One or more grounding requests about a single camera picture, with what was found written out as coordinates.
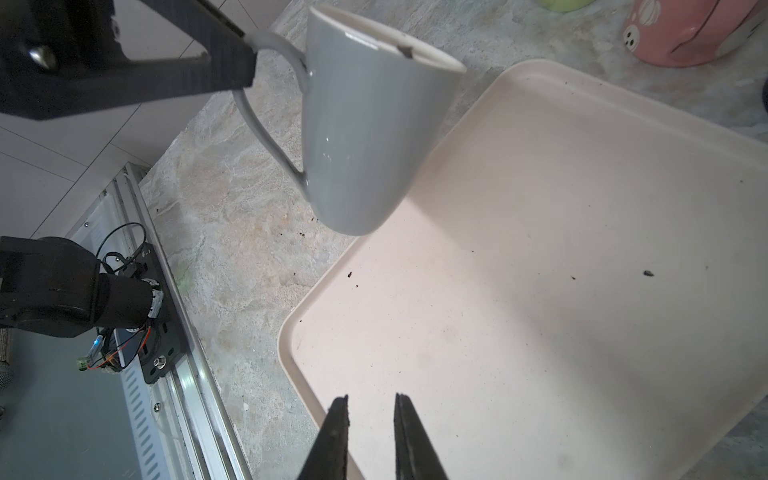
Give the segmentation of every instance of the ceramic mug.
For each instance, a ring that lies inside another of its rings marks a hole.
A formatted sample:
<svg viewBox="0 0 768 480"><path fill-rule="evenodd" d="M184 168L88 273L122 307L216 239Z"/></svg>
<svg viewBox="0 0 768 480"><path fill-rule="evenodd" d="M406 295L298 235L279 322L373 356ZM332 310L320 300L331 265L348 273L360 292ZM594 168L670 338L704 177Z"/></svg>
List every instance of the ceramic mug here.
<svg viewBox="0 0 768 480"><path fill-rule="evenodd" d="M306 55L259 31L246 41L271 49L296 72L303 94L303 171L253 113L235 103L264 147L295 180L321 222L340 233L378 228L408 193L466 68L394 28L328 5L310 8Z"/></svg>

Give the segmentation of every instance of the beige tray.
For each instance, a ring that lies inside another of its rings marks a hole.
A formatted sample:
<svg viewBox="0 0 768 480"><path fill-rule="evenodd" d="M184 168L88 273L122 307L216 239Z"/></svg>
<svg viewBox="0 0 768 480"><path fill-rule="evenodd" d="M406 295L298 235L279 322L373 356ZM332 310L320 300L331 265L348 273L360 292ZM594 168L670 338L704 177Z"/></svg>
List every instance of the beige tray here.
<svg viewBox="0 0 768 480"><path fill-rule="evenodd" d="M677 478L766 394L766 167L765 144L523 62L291 313L280 359L315 422L349 394L367 478L394 476L396 392L452 480Z"/></svg>

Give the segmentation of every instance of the light green object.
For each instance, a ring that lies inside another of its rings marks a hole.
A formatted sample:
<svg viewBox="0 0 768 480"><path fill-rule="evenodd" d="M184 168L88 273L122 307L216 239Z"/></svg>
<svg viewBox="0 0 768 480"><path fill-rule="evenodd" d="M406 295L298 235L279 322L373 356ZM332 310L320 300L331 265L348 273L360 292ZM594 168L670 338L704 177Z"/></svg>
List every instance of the light green object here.
<svg viewBox="0 0 768 480"><path fill-rule="evenodd" d="M555 12L570 12L585 7L594 0L538 0L538 2Z"/></svg>

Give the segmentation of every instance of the mug handle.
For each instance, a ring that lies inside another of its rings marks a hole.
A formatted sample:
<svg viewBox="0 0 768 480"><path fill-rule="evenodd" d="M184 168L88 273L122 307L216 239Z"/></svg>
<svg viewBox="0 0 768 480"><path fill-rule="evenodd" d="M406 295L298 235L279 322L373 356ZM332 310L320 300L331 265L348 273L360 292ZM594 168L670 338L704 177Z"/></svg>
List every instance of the mug handle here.
<svg viewBox="0 0 768 480"><path fill-rule="evenodd" d="M243 39L252 49L253 53L258 54L259 50L274 50L281 54L288 61L293 72L296 74L296 81L299 82L299 90L302 95L306 95L310 87L310 75L306 70L306 58L304 53L298 48L291 45L285 38L272 33L271 31L256 31L251 35L248 35ZM309 193L306 189L306 175L304 172L296 168L293 162L288 158L282 148L275 142L275 140L266 132L266 128L261 124L256 114L253 113L253 109L248 103L248 99L245 96L245 92L240 90L232 90L232 96L235 99L235 105L240 110L240 114L243 115L245 123L250 127L250 130L256 135L261 144L266 148L277 163L285 169L289 176L296 182L301 194L304 196L304 200L309 201Z"/></svg>

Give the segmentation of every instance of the marble tabletop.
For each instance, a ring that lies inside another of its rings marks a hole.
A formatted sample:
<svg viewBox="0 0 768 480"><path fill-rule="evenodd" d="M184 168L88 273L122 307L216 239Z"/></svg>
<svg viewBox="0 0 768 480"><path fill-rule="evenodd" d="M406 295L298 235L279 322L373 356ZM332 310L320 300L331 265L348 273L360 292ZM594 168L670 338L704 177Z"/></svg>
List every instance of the marble tabletop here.
<svg viewBox="0 0 768 480"><path fill-rule="evenodd" d="M302 48L313 3L293 0L273 30ZM550 58L768 141L768 114L760 103L768 77L765 27L725 58L670 69L646 65L625 50L619 37L630 0L597 0L567 14L545 10L534 0L333 4L464 62L468 73L442 134L506 68L529 58ZM301 97L288 63L272 52L260 54L247 94L277 143L300 162ZM245 125L228 92L215 94L179 134L144 178L141 192L254 478L295 478L316 427L280 367L277 333L353 238L316 221ZM764 449L766 403L755 412L750 418L758 434L754 429L737 434L745 439L758 435L751 441L763 442ZM734 438L719 457L717 452L705 457L691 478L759 464L760 451ZM768 465L761 468L768 471Z"/></svg>

